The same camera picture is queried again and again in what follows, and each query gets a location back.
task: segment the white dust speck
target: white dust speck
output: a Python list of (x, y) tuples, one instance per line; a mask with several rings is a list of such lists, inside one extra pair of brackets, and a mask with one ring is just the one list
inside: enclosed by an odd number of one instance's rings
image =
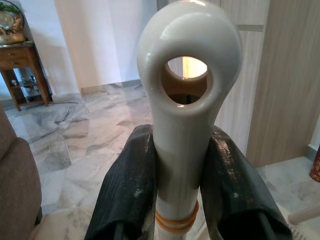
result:
[(142, 192), (143, 192), (143, 191), (138, 188), (138, 189), (135, 191), (135, 193), (133, 194), (133, 196), (134, 196), (135, 198), (137, 198)]

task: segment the wooden side table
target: wooden side table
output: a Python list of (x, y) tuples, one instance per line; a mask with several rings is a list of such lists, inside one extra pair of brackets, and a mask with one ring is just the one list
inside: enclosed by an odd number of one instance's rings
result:
[[(35, 82), (17, 79), (13, 69), (26, 67), (32, 69)], [(33, 42), (0, 46), (0, 72), (18, 111), (21, 111), (21, 106), (32, 104), (44, 104), (47, 107), (52, 100)], [(22, 88), (27, 87), (36, 87), (37, 94), (25, 96)]]

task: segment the orange rubber band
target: orange rubber band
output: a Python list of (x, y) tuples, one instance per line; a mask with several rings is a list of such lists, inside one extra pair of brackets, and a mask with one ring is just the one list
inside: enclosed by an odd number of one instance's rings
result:
[[(157, 222), (157, 224), (161, 228), (163, 228), (167, 232), (175, 233), (175, 234), (187, 233), (192, 228), (192, 226), (196, 220), (198, 210), (199, 210), (199, 203), (197, 200), (195, 203), (193, 212), (186, 219), (181, 220), (181, 221), (167, 220), (163, 216), (161, 216), (157, 211), (155, 211), (155, 221)], [(172, 227), (169, 227), (165, 224), (174, 225), (174, 226), (185, 225), (185, 224), (187, 224), (187, 225), (184, 226), (183, 228), (172, 228)]]

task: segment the handle hole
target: handle hole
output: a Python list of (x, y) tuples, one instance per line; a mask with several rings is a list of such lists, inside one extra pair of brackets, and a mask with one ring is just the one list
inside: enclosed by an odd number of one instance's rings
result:
[(173, 58), (162, 71), (162, 87), (168, 97), (178, 104), (195, 103), (207, 90), (206, 72), (207, 65), (196, 58)]

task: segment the brown sofa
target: brown sofa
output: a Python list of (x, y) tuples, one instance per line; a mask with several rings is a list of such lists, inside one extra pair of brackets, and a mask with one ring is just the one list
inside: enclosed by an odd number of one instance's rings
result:
[(0, 106), (0, 239), (28, 240), (41, 217), (41, 185), (34, 157)]

